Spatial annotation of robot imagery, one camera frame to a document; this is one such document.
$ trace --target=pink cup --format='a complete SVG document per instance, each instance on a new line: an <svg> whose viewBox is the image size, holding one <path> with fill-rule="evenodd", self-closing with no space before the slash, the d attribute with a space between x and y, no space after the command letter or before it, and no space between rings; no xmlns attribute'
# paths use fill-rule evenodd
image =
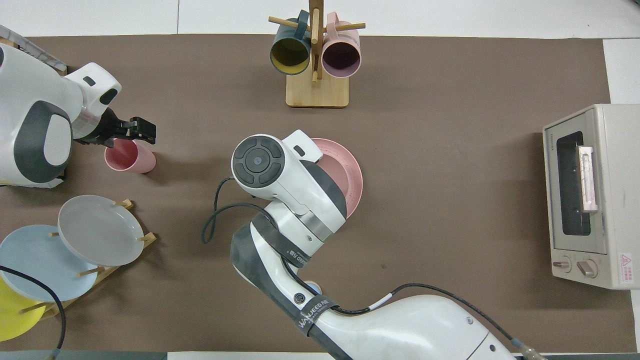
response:
<svg viewBox="0 0 640 360"><path fill-rule="evenodd" d="M104 161L116 171L144 174L156 165L154 153L133 140L114 139L113 147L104 150Z"/></svg>
<svg viewBox="0 0 640 360"><path fill-rule="evenodd" d="M348 25L339 21L335 12L327 15L326 34L322 48L322 67L336 78L348 78L360 68L360 35L358 30L336 31L335 27Z"/></svg>

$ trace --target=white robotic arm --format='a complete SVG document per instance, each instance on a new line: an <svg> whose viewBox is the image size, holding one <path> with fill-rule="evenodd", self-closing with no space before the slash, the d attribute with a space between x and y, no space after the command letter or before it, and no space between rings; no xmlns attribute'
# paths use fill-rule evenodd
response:
<svg viewBox="0 0 640 360"><path fill-rule="evenodd" d="M302 268L310 261L344 223L346 205L338 186L314 163L321 155L314 143L300 130L287 139L250 136L232 157L240 187L273 200L265 208L270 218L258 214L232 240L231 260L247 281L336 359L514 359L479 321L447 298L413 296L377 308L388 295L370 311L349 315L304 286L290 266ZM307 154L312 156L305 160Z"/></svg>
<svg viewBox="0 0 640 360"><path fill-rule="evenodd" d="M113 146L113 138L155 143L156 127L124 122L108 108L121 91L89 63L61 77L48 65L0 44L0 185L51 188L67 166L72 140Z"/></svg>

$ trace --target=oven window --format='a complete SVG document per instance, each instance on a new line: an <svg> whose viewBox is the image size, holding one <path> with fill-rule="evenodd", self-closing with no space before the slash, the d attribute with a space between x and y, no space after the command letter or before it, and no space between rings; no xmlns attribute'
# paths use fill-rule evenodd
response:
<svg viewBox="0 0 640 360"><path fill-rule="evenodd" d="M584 145L582 131L559 138L558 178L560 182L560 209L562 230L566 235L591 234L589 214L580 211L580 169L576 147Z"/></svg>

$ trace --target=blue mug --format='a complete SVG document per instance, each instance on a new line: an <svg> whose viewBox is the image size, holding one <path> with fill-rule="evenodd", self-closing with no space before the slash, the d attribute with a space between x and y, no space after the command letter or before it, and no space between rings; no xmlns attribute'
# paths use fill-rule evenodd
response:
<svg viewBox="0 0 640 360"><path fill-rule="evenodd" d="M307 31L309 13L300 10L297 19L288 19L297 22L298 27L292 28L280 25L276 37L271 45L271 63L285 75L296 75L303 72L309 66L311 54L311 35Z"/></svg>

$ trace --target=mug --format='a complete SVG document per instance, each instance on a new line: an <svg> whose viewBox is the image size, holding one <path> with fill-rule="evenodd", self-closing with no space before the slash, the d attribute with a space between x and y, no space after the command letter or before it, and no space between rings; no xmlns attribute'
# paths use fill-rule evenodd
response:
<svg viewBox="0 0 640 360"><path fill-rule="evenodd" d="M327 35L322 48L322 67L335 78L348 78L360 68L360 35L358 30L336 31L336 26L351 23L338 20L335 12L326 18Z"/></svg>
<svg viewBox="0 0 640 360"><path fill-rule="evenodd" d="M271 63L285 75L296 75L303 72L309 66L311 54L311 36L307 31L309 13L300 10L297 19L288 19L297 22L298 27L292 28L280 25L276 37L271 45Z"/></svg>
<svg viewBox="0 0 640 360"><path fill-rule="evenodd" d="M114 139L113 147L104 149L104 161L116 171L144 174L156 166L151 150L133 140Z"/></svg>

